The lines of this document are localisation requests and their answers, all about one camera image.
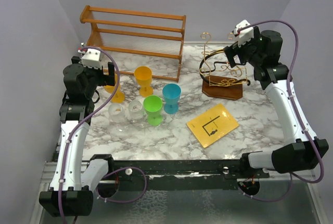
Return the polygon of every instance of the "clear glass cup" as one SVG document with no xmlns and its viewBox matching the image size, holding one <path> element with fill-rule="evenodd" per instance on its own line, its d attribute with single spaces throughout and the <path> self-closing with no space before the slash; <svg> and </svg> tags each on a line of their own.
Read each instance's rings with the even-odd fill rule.
<svg viewBox="0 0 333 224">
<path fill-rule="evenodd" d="M 116 123 L 116 129 L 118 131 L 125 131 L 129 121 L 126 118 L 124 107 L 118 103 L 112 103 L 108 111 L 110 120 Z"/>
<path fill-rule="evenodd" d="M 129 104 L 130 121 L 137 127 L 144 128 L 145 108 L 139 100 L 133 100 Z"/>
</svg>

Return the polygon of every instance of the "green cup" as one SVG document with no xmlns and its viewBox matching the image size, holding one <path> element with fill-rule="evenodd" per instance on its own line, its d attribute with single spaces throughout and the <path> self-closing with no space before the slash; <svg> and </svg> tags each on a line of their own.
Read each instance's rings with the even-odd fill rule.
<svg viewBox="0 0 333 224">
<path fill-rule="evenodd" d="M 152 126 L 157 126 L 162 123 L 162 99 L 158 96 L 151 95 L 145 98 L 144 108 L 148 115 L 148 123 Z"/>
</svg>

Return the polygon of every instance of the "glass surface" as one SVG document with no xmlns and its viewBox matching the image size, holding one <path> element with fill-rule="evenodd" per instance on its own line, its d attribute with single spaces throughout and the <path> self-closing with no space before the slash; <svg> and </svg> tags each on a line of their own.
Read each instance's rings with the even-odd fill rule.
<svg viewBox="0 0 333 224">
<path fill-rule="evenodd" d="M 258 197 L 277 198 L 285 193 L 288 181 L 263 181 Z M 128 200 L 139 192 L 118 192 L 117 200 Z M 295 181 L 282 201 L 264 203 L 251 200 L 237 191 L 189 190 L 147 191 L 131 204 L 104 203 L 97 200 L 89 216 L 80 216 L 76 224 L 88 223 L 161 223 L 161 224 L 234 224 L 234 223 L 320 223 L 306 183 Z M 43 211 L 41 223 L 61 223 Z"/>
</svg>

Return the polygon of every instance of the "plastic cup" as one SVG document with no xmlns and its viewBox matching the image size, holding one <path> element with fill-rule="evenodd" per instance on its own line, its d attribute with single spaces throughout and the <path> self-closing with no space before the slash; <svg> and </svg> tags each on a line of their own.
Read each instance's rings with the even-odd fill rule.
<svg viewBox="0 0 333 224">
<path fill-rule="evenodd" d="M 164 111 L 167 114 L 175 114 L 178 111 L 178 101 L 181 97 L 181 88 L 176 84 L 168 84 L 162 90 L 165 100 Z"/>
<path fill-rule="evenodd" d="M 116 74 L 114 75 L 114 79 L 117 81 L 117 75 Z M 113 91 L 114 91 L 114 86 L 106 85 L 106 86 L 104 86 L 104 90 L 107 93 L 112 94 Z M 111 102 L 112 103 L 122 103 L 124 100 L 125 100 L 125 94 L 120 91 L 120 84 L 119 84 L 118 90 L 116 91 L 113 98 L 111 98 Z"/>
<path fill-rule="evenodd" d="M 140 95 L 144 98 L 152 95 L 153 90 L 150 86 L 152 81 L 151 69 L 149 67 L 138 67 L 134 71 L 134 76 L 139 86 L 141 86 L 139 91 Z"/>
<path fill-rule="evenodd" d="M 148 115 L 147 120 L 150 125 L 157 126 L 162 123 L 162 99 L 158 96 L 151 95 L 145 98 L 144 108 Z"/>
</svg>

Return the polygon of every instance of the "wooden base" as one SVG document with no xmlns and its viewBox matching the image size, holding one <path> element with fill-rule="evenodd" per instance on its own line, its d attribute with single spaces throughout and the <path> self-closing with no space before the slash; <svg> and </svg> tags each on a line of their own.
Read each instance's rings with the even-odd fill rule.
<svg viewBox="0 0 333 224">
<path fill-rule="evenodd" d="M 230 77 L 210 76 L 210 81 L 221 82 L 221 80 L 230 80 Z M 205 81 L 202 81 L 202 92 L 211 98 L 223 98 L 230 100 L 238 100 L 243 97 L 243 85 L 233 86 L 209 86 Z"/>
</svg>

